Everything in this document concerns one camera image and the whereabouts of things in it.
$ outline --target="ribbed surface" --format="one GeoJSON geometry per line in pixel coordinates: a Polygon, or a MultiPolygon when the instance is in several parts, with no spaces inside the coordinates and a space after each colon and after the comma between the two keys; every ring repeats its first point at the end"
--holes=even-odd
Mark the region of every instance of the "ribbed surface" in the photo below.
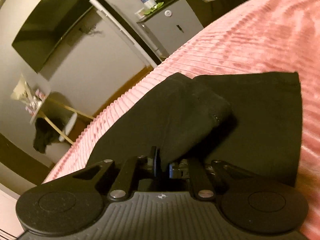
{"type": "MultiPolygon", "coordinates": [[[[45,182],[84,168],[98,139],[167,76],[175,72],[192,78],[266,71],[297,71],[300,75],[303,135],[299,172],[319,181],[319,64],[320,0],[250,0],[198,33],[100,113],[45,182]]],[[[314,188],[311,193],[309,216],[302,228],[310,239],[320,239],[319,192],[314,188]]]]}
{"type": "MultiPolygon", "coordinates": [[[[214,204],[192,199],[188,192],[136,192],[126,202],[111,204],[101,219],[84,231],[55,240],[268,240],[240,231],[227,223],[214,204]]],[[[48,239],[27,233],[20,240],[48,239]]],[[[298,232],[273,240],[305,240],[298,232]]]]}

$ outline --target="silver screw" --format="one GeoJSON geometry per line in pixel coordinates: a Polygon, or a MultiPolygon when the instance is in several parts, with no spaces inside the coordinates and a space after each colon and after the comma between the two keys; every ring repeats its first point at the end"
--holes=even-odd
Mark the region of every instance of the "silver screw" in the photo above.
{"type": "Polygon", "coordinates": [[[121,198],[125,196],[125,191],[121,189],[116,189],[110,193],[110,196],[113,198],[121,198]]]}
{"type": "Polygon", "coordinates": [[[209,198],[209,197],[213,197],[214,193],[211,190],[203,189],[198,192],[198,195],[199,197],[202,197],[202,198],[209,198]]]}

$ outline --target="curved tv screen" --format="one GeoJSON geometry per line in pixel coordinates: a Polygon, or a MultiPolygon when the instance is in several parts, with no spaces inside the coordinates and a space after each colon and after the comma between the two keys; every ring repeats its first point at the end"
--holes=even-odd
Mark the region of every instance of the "curved tv screen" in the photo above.
{"type": "Polygon", "coordinates": [[[41,0],[12,46],[39,72],[68,31],[92,8],[90,0],[41,0]]]}

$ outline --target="pink blanket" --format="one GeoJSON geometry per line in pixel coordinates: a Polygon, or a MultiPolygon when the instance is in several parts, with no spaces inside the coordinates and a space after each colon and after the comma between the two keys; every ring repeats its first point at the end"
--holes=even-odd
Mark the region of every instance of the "pink blanket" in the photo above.
{"type": "Polygon", "coordinates": [[[202,74],[297,71],[303,97],[298,188],[310,206],[301,230],[310,239],[320,239],[319,65],[320,0],[250,0],[198,33],[101,112],[45,182],[84,168],[94,145],[110,126],[151,88],[175,72],[193,78],[202,74]]]}

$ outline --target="cabinet handle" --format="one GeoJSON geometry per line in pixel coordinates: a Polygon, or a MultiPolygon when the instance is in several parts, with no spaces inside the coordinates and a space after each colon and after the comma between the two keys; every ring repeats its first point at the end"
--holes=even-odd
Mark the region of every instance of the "cabinet handle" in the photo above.
{"type": "Polygon", "coordinates": [[[182,33],[184,33],[184,31],[182,30],[182,28],[181,28],[179,25],[177,25],[177,27],[178,27],[178,29],[179,29],[180,31],[182,31],[182,33]]]}

